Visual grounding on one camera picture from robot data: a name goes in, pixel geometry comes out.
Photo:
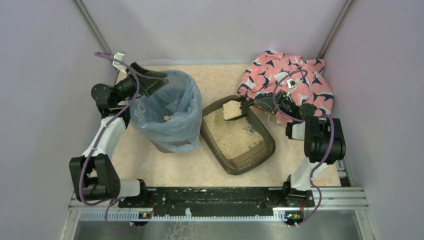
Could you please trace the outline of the black litter scoop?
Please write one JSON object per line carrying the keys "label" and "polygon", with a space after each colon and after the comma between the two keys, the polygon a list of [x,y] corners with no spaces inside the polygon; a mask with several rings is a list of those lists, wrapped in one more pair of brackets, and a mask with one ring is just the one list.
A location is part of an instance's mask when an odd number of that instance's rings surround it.
{"label": "black litter scoop", "polygon": [[230,100],[222,105],[223,119],[225,121],[235,121],[247,116],[251,106],[253,106],[253,99],[246,99],[239,97],[234,100]]}

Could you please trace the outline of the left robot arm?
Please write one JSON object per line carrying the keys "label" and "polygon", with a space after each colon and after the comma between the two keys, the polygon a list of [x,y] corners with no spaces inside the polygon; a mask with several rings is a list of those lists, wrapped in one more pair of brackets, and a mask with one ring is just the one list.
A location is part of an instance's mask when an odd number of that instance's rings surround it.
{"label": "left robot arm", "polygon": [[121,179],[111,157],[129,126],[130,104],[139,97],[149,98],[168,84],[167,74],[148,70],[133,62],[127,76],[115,85],[96,84],[91,97],[101,114],[101,122],[93,141],[81,156],[73,157],[69,170],[76,199],[87,206],[125,198],[145,200],[148,196],[142,179]]}

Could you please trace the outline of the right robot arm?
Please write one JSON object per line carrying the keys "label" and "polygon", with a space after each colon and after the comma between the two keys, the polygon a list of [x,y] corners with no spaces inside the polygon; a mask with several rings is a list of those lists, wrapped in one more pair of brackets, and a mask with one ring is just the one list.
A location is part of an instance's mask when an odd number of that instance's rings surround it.
{"label": "right robot arm", "polygon": [[252,100],[252,105],[268,113],[283,113],[292,121],[286,125],[290,140],[303,142],[304,159],[282,186],[282,199],[289,206],[313,207],[314,178],[346,155],[346,141],[339,118],[315,116],[317,108],[310,103],[297,106],[284,91],[268,93]]}

